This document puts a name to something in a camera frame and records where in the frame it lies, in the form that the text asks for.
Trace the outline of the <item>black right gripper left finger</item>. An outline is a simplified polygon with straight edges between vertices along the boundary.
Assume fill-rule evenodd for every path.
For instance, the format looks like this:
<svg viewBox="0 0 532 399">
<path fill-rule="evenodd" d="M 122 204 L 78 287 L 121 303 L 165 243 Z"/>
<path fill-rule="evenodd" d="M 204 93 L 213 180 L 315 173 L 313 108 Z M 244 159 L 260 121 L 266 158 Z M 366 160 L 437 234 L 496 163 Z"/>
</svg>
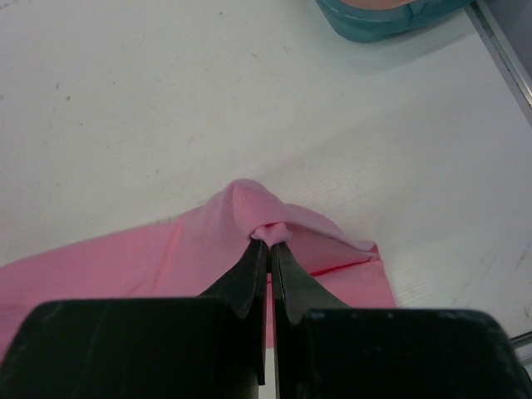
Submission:
<svg viewBox="0 0 532 399">
<path fill-rule="evenodd" d="M 34 308 L 1 365 L 4 398 L 255 398 L 265 383 L 268 248 L 193 298 Z"/>
</svg>

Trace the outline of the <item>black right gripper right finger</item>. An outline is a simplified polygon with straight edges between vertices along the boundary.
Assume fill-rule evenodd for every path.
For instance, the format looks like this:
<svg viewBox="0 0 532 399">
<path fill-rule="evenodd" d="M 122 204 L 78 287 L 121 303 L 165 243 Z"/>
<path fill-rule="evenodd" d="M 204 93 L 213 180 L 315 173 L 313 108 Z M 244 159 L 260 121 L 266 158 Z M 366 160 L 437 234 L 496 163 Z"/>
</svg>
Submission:
<svg viewBox="0 0 532 399">
<path fill-rule="evenodd" d="M 352 308 L 271 250 L 280 398 L 528 398 L 500 325 L 465 309 Z"/>
</svg>

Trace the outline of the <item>pink t-shirt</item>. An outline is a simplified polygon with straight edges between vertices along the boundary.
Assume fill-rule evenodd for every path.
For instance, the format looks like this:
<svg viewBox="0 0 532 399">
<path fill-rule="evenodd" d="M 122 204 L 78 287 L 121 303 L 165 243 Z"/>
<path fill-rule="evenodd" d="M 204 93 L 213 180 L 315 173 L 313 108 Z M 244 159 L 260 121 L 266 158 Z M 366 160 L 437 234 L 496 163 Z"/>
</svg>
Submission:
<svg viewBox="0 0 532 399">
<path fill-rule="evenodd" d="M 177 219 L 53 249 L 1 269 L 1 348 L 39 304 L 60 299 L 195 296 L 251 239 L 285 243 L 297 262 L 355 308 L 396 302 L 376 244 L 351 241 L 325 216 L 236 180 Z"/>
</svg>

